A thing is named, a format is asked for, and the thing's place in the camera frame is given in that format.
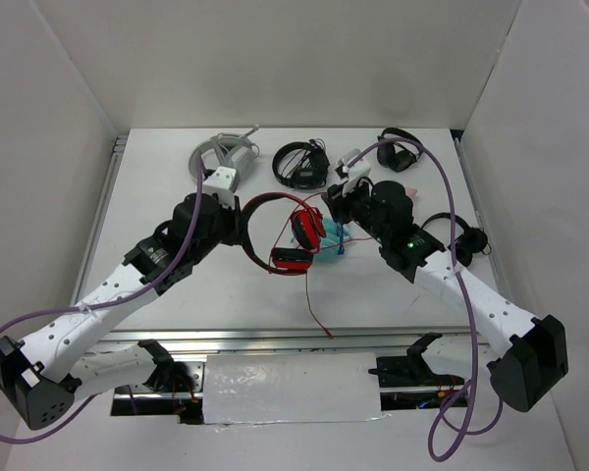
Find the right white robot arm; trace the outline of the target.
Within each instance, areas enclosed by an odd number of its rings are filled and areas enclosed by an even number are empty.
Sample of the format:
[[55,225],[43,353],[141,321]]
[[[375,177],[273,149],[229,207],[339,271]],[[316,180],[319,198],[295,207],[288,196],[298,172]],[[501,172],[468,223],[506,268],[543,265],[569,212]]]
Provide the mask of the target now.
[[529,411],[568,372],[563,323],[539,318],[499,295],[415,224],[412,201],[396,182],[342,183],[323,197],[338,223],[356,223],[379,244],[387,265],[457,310],[472,309],[476,330],[495,349],[490,384],[506,405]]

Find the red black headphones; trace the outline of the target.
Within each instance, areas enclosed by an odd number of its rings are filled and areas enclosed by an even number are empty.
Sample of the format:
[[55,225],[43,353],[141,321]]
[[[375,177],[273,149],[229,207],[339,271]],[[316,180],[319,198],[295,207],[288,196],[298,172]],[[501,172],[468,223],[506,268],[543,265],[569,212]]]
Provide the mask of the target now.
[[[282,199],[292,201],[294,208],[271,247],[269,260],[264,261],[256,254],[249,223],[261,206]],[[291,193],[264,192],[251,198],[242,208],[241,247],[251,262],[269,274],[285,277],[306,275],[314,256],[321,251],[321,242],[326,235],[320,210]]]

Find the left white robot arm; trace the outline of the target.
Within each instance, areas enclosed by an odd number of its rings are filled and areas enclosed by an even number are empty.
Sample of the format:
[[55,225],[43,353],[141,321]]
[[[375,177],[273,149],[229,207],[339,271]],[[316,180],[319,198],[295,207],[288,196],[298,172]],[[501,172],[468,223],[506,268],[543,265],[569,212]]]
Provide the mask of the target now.
[[27,426],[42,430],[77,401],[125,385],[167,391],[187,368],[156,340],[94,352],[103,337],[189,277],[195,265],[240,230],[238,198],[192,193],[171,220],[141,240],[76,306],[21,340],[0,338],[0,391]]

